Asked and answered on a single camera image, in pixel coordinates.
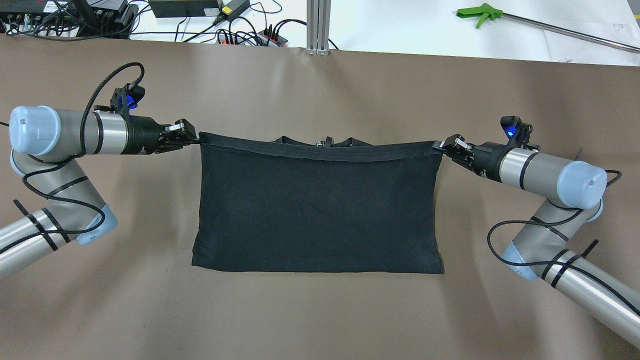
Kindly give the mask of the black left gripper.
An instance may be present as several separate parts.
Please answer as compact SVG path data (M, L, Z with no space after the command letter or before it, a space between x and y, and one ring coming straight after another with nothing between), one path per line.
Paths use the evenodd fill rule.
M174 125L158 124L151 117L130 116L125 120L126 155L151 155L182 150L200 144L195 126L181 118Z

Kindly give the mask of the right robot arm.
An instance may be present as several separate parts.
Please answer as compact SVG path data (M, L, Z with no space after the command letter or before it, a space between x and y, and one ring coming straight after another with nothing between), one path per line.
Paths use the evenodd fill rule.
M480 177L544 197L522 230L498 254L526 280L544 280L583 307L595 319L634 346L639 345L639 294L586 259L587 251L568 248L569 239L594 221L604 208L608 173L583 161L541 153L526 134L507 132L505 145L473 145L459 134L437 141L433 148Z

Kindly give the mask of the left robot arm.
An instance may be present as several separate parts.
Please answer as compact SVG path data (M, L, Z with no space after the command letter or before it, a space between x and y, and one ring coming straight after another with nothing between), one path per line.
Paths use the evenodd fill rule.
M1 278L26 268L65 244L86 245L118 224L75 155L150 155L199 143L189 121L158 124L119 111L83 112L19 105L10 114L10 162L26 187L48 205L1 230Z

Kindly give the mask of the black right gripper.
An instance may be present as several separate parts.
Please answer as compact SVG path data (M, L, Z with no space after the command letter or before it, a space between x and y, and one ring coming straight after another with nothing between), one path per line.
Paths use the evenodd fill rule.
M434 141L432 148L449 157L456 164L471 168L474 174L502 183L500 168L506 153L506 145L484 142L469 144L460 134L453 134L444 141Z

